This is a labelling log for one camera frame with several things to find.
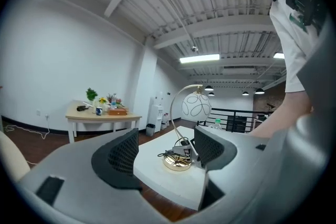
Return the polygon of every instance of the dark wooden floor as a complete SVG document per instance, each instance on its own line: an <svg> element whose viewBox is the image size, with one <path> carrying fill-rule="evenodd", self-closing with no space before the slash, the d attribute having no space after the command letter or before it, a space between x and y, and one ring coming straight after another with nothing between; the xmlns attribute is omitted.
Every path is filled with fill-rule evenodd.
<svg viewBox="0 0 336 224"><path fill-rule="evenodd" d="M193 128L196 123L186 120L176 120L177 126L184 126L188 128ZM173 129L172 124L167 127L165 130L161 130L154 134L152 137L146 136L144 133L139 133L139 145L144 144L148 141L158 138L159 136L171 131ZM16 144L20 149L22 154L25 156L26 160L30 163L37 164L42 161L46 156L57 148L68 144L69 138L67 135L56 135L48 134L46 139L43 140L41 135L36 133L30 133L21 129L15 128L12 132L5 132L5 134ZM93 136L83 135L75 137L75 141L81 141L85 139L90 139ZM166 199L157 192L153 191L147 185L141 182L143 187L142 196L163 216L165 216L170 221L178 221L183 218L186 218L194 213L195 210L180 206L174 202Z"/></svg>

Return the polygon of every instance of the white table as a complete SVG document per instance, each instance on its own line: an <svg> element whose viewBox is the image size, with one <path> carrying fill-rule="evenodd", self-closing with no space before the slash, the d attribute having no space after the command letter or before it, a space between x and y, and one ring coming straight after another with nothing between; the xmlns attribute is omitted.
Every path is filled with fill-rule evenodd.
<svg viewBox="0 0 336 224"><path fill-rule="evenodd" d="M97 116L92 112L92 108L84 111L77 111L77 107L79 105L84 104L81 101L72 101L65 116L68 119L68 135L70 143L74 143L74 137L77 137L77 123L112 123L113 132L115 132L116 122L132 123L133 121L135 121L134 128L139 128L141 116L138 116L136 114L129 113L125 116L110 116L107 113L103 113L101 116Z"/></svg>
<svg viewBox="0 0 336 224"><path fill-rule="evenodd" d="M194 138L194 130L178 127L183 136ZM182 172L170 170L163 164L159 153L171 150L177 141L174 130L139 146L139 153L134 161L134 175L151 189L167 199L194 210L201 202L205 170L192 166Z"/></svg>

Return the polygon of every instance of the wooden table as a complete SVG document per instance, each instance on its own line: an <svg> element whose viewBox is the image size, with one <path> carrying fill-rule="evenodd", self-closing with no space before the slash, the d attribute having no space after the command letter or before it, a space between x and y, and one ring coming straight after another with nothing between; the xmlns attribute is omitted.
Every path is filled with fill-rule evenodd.
<svg viewBox="0 0 336 224"><path fill-rule="evenodd" d="M69 141L73 143L74 137L77 137L77 123L112 123L113 132L116 131L115 122L133 122L135 121L135 128L139 128L141 116L129 113L126 116L110 116L106 112L101 116L97 116L92 112L92 108L84 111L77 111L79 105L84 105L82 101L72 101L65 117L68 119L68 134Z"/></svg>

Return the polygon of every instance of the ceiling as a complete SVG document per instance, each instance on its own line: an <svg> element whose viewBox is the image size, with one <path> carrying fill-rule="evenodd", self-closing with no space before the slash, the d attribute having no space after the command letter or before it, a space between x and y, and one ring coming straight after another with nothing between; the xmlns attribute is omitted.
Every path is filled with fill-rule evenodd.
<svg viewBox="0 0 336 224"><path fill-rule="evenodd" d="M282 49L269 18L271 0L98 1L103 7L100 16L119 14L144 36L153 37L159 56L191 82L255 89L286 79L284 60L273 59ZM182 57L207 54L220 54L221 59L179 62Z"/></svg>

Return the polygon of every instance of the bottle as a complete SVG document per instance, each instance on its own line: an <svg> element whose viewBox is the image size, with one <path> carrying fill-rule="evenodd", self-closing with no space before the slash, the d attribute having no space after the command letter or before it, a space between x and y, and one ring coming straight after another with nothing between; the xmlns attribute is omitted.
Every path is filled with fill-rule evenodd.
<svg viewBox="0 0 336 224"><path fill-rule="evenodd" d="M111 101L111 109L116 109L117 107L117 94L114 93Z"/></svg>
<svg viewBox="0 0 336 224"><path fill-rule="evenodd" d="M220 125L221 124L220 122L221 122L220 119L216 119L215 124L211 125L211 128L221 130L222 127Z"/></svg>

